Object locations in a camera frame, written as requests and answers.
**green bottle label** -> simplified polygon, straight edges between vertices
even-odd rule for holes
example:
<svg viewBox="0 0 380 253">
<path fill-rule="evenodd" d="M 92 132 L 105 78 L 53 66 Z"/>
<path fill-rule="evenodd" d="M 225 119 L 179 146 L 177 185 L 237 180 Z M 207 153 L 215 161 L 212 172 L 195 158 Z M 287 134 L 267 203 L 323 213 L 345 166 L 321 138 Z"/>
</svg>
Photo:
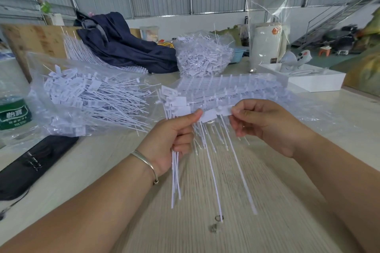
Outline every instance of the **green bottle label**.
<svg viewBox="0 0 380 253">
<path fill-rule="evenodd" d="M 31 111 L 24 99 L 0 105 L 0 130 L 13 129 L 31 121 Z"/>
</svg>

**hand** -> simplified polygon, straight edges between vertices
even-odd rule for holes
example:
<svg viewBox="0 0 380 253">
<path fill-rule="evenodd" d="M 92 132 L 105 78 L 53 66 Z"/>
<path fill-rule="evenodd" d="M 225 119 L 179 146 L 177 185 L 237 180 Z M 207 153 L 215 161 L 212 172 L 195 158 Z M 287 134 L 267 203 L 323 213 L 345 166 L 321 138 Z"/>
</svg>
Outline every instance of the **hand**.
<svg viewBox="0 0 380 253">
<path fill-rule="evenodd" d="M 270 100 L 244 99 L 231 108 L 229 116 L 236 136 L 253 135 L 286 157 L 316 133 L 296 117 Z"/>
<path fill-rule="evenodd" d="M 192 124 L 201 116 L 202 110 L 198 109 L 189 115 L 161 120 L 137 147 L 136 150 L 150 161 L 158 176 L 171 166 L 171 149 L 179 152 L 180 158 L 191 151 L 194 138 Z"/>
</svg>

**bracelet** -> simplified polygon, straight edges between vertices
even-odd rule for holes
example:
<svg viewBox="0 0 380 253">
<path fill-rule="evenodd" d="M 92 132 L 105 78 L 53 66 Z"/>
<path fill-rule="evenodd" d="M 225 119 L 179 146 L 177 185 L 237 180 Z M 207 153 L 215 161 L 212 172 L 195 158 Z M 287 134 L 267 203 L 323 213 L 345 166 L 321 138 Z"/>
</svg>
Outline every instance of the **bracelet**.
<svg viewBox="0 0 380 253">
<path fill-rule="evenodd" d="M 159 179 L 157 178 L 157 174 L 156 174 L 156 171 L 154 171 L 153 165 L 148 161 L 148 159 L 146 159 L 144 155 L 142 155 L 140 152 L 136 150 L 131 152 L 131 154 L 150 166 L 150 168 L 153 170 L 154 179 L 155 179 L 153 182 L 153 185 L 157 184 L 159 182 Z"/>
</svg>

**wooden table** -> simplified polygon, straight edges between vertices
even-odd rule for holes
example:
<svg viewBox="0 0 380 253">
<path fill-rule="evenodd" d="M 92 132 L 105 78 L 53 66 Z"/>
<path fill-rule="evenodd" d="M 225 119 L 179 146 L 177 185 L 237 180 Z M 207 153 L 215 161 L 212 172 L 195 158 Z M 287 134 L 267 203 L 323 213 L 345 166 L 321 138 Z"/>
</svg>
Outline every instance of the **wooden table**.
<svg viewBox="0 0 380 253">
<path fill-rule="evenodd" d="M 246 61 L 226 72 L 245 73 Z M 177 73 L 157 75 L 164 84 Z M 309 93 L 361 129 L 329 138 L 369 165 L 380 169 L 380 102 L 342 89 Z M 142 136 L 125 134 L 81 138 L 0 222 L 0 244 L 86 188 L 128 153 Z M 250 145 L 233 138 L 259 215 L 254 216 L 235 160 L 217 145 L 210 151 L 224 222 L 205 152 L 180 164 L 182 200 L 170 209 L 171 172 L 152 188 L 112 252 L 360 252 L 353 236 L 331 212 L 324 198 L 292 159 L 280 156 L 257 138 Z M 22 152 L 0 151 L 0 169 Z M 0 203 L 0 210 L 6 203 Z M 216 232 L 210 227 L 216 224 Z"/>
</svg>

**orange stool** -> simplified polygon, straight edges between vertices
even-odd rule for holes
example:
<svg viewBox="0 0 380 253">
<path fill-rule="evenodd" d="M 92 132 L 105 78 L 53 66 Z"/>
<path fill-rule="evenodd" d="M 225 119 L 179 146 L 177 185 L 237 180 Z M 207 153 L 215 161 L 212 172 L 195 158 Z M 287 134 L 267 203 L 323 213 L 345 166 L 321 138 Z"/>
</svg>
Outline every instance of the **orange stool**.
<svg viewBox="0 0 380 253">
<path fill-rule="evenodd" d="M 323 46 L 319 49 L 318 56 L 321 56 L 322 53 L 326 54 L 326 57 L 330 55 L 331 47 L 330 46 Z"/>
</svg>

